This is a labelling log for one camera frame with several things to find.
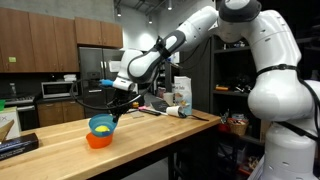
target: kitchen cabinet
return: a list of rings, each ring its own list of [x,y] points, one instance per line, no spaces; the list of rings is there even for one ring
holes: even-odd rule
[[[38,104],[40,127],[84,119],[83,107],[75,101]]]
[[[71,19],[29,13],[37,72],[79,72]]]
[[[62,102],[62,108],[64,122],[71,122],[79,119],[84,119],[83,107],[77,104],[75,101]]]
[[[80,45],[122,48],[123,37],[120,25],[81,17],[75,18],[77,43]]]
[[[122,48],[122,27],[118,24],[101,22],[102,44],[107,47]]]
[[[1,55],[1,49],[0,49],[0,72],[3,72],[3,63],[2,63],[2,55]]]
[[[61,102],[39,104],[37,107],[40,127],[64,122]]]
[[[60,72],[79,72],[74,20],[54,17]]]
[[[4,72],[35,72],[27,12],[0,8],[0,49]]]
[[[29,13],[37,72],[58,72],[58,56],[53,17]]]

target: kitchen counter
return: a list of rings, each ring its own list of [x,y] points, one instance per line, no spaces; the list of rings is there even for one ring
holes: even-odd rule
[[[86,141],[89,119],[24,131],[22,134],[36,133],[40,147],[0,161],[1,179],[88,179],[220,122],[220,117],[198,110],[193,114],[209,121],[145,113],[133,118],[125,114],[113,142],[101,149],[91,149]]]

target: ceiling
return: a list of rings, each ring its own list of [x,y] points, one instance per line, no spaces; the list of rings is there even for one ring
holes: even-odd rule
[[[128,6],[146,15],[151,13],[157,14],[163,10],[167,10],[169,0],[115,0],[115,6]],[[171,0],[172,6],[176,7],[184,3],[186,0]]]

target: red object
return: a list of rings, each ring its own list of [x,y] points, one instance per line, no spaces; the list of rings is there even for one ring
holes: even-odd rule
[[[99,149],[108,146],[112,142],[113,133],[106,137],[97,137],[92,133],[87,134],[88,144],[92,149]]]
[[[220,132],[230,132],[230,127],[227,124],[219,124],[218,131]]]

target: black cable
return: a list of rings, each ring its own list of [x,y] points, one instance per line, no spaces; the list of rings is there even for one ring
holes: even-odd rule
[[[131,103],[133,103],[134,101],[136,101],[137,99],[141,98],[142,96],[144,96],[145,94],[147,94],[148,92],[148,89],[152,86],[153,82],[155,81],[156,77],[158,76],[159,74],[159,67],[157,69],[157,72],[156,74],[154,75],[150,85],[147,87],[147,89],[145,89],[141,94],[139,94],[137,97],[131,99],[129,102],[127,103],[124,103],[124,104],[120,104],[120,105],[117,105],[117,106],[113,106],[113,107],[108,107],[108,105],[110,105],[112,103],[111,102],[108,102],[106,107],[105,108],[100,108],[100,107],[94,107],[94,106],[90,106],[88,104],[85,104],[81,101],[79,101],[79,99],[74,95],[74,92],[73,92],[73,89],[74,87],[76,86],[76,84],[80,83],[80,82],[84,82],[84,81],[93,81],[93,80],[90,80],[90,79],[79,79],[77,81],[73,81],[72,83],[72,86],[71,86],[71,89],[70,89],[70,95],[71,97],[77,102],[79,103],[80,105],[84,106],[84,107],[87,107],[89,109],[94,109],[94,110],[99,110],[99,111],[108,111],[108,110],[112,110],[112,109],[117,109],[117,108],[121,108],[121,107],[125,107],[125,106],[128,106],[130,105]]]
[[[201,56],[200,56],[200,61],[199,61],[199,62],[197,62],[196,64],[194,64],[193,66],[188,67],[188,68],[185,68],[185,67],[183,67],[183,66],[182,66],[182,69],[183,69],[183,70],[190,70],[190,69],[193,69],[193,68],[194,68],[194,67],[196,67],[198,64],[200,64],[201,60],[203,59],[204,52],[206,51],[207,46],[208,46],[208,44],[209,44],[209,41],[210,41],[210,38],[208,38],[208,40],[207,40],[207,42],[206,42],[206,46],[204,47],[203,52],[202,52],[202,54],[201,54]]]

